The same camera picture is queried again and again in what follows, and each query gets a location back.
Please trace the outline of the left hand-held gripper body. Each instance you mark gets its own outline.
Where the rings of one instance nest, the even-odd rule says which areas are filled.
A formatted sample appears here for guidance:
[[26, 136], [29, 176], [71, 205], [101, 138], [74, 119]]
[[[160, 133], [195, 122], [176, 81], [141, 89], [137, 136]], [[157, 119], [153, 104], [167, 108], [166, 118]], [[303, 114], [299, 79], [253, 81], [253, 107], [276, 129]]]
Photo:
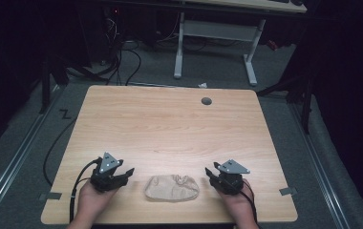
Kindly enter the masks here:
[[108, 152], [105, 152], [103, 157], [97, 160], [97, 166], [93, 170], [90, 178], [90, 182], [97, 191], [107, 192], [126, 185], [117, 183], [117, 177], [119, 175], [115, 176], [115, 172], [113, 171], [116, 163], [117, 159]]

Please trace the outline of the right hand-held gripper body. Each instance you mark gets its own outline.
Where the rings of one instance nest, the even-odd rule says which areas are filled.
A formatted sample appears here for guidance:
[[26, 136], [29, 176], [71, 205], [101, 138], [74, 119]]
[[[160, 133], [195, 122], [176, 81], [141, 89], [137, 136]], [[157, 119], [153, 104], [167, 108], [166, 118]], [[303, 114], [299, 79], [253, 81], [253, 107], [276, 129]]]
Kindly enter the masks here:
[[223, 173], [216, 176], [218, 182], [213, 186], [216, 190], [226, 195], [237, 195], [243, 189], [243, 174], [249, 174], [250, 170], [234, 159], [229, 159], [222, 165]]

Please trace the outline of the person's right hand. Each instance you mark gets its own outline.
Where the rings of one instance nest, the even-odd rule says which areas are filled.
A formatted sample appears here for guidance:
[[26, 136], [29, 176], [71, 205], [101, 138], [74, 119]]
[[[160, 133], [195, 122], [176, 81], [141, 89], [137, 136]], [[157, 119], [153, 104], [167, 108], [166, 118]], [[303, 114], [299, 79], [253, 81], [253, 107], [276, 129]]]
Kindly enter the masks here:
[[249, 216], [254, 218], [254, 194], [251, 190], [249, 182], [244, 178], [244, 186], [241, 192], [237, 195], [226, 195], [221, 191], [218, 192], [230, 216], [235, 218], [242, 218]]

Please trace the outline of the person's left hand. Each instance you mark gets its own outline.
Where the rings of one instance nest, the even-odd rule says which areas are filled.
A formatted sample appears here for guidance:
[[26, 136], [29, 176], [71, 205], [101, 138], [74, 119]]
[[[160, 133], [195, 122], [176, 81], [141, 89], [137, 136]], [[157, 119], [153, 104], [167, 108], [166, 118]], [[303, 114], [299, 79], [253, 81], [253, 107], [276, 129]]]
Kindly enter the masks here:
[[96, 220], [116, 193], [117, 189], [99, 192], [90, 181], [87, 181], [80, 189], [75, 217], [77, 219]]

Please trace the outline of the black metal stand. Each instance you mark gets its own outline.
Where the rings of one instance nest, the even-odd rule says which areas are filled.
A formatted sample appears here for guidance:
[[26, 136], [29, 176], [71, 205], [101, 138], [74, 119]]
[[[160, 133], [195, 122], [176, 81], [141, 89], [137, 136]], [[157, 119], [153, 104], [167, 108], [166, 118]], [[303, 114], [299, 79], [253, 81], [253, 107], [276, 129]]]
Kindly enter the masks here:
[[278, 83], [257, 92], [257, 95], [265, 96], [273, 92], [287, 91], [287, 103], [302, 104], [302, 110], [300, 113], [300, 125], [303, 131], [308, 134], [310, 132], [310, 104], [314, 80], [314, 73], [302, 73], [292, 77], [283, 77]]
[[66, 86], [69, 83], [69, 77], [66, 74], [66, 68], [61, 59], [54, 55], [48, 54], [42, 63], [42, 100], [40, 113], [46, 113], [51, 101], [51, 78], [59, 86]]

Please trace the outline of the metal floor rail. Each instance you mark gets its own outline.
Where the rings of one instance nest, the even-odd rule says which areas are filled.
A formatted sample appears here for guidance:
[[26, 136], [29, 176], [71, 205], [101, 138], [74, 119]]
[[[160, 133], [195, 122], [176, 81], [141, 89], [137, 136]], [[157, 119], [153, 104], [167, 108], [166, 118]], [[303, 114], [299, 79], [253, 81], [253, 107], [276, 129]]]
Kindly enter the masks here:
[[24, 107], [8, 122], [0, 137], [0, 202], [27, 158], [52, 105], [64, 90], [64, 86], [53, 86], [50, 90], [52, 99], [43, 108], [41, 88], [36, 88]]
[[301, 136], [306, 144], [307, 153], [310, 158], [310, 165], [314, 172], [315, 178], [319, 184], [324, 200], [329, 208], [331, 217], [337, 229], [350, 229], [347, 217], [342, 209], [340, 201], [334, 191], [330, 178], [325, 171], [325, 168], [317, 154], [316, 148], [309, 134], [306, 133], [302, 126], [301, 115], [296, 105], [288, 104], [289, 110], [293, 115], [296, 126], [298, 127]]

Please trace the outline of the white desk with metal frame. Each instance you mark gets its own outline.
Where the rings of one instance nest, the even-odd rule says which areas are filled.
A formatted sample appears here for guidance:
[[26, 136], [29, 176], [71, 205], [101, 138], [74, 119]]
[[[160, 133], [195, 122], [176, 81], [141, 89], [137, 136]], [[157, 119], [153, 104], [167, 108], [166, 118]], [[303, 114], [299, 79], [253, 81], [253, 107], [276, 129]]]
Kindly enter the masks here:
[[[204, 4], [205, 6], [231, 7], [235, 10], [254, 10], [255, 12], [299, 13], [307, 12], [302, 2], [296, 0], [181, 0], [181, 5]], [[183, 40], [185, 36], [214, 38], [248, 42], [248, 53], [243, 55], [246, 74], [251, 86], [257, 85], [252, 58], [261, 38], [266, 18], [262, 16], [257, 26], [246, 26], [231, 23], [209, 22], [205, 20], [185, 19], [180, 13], [178, 49], [175, 59], [174, 77], [182, 77]]]

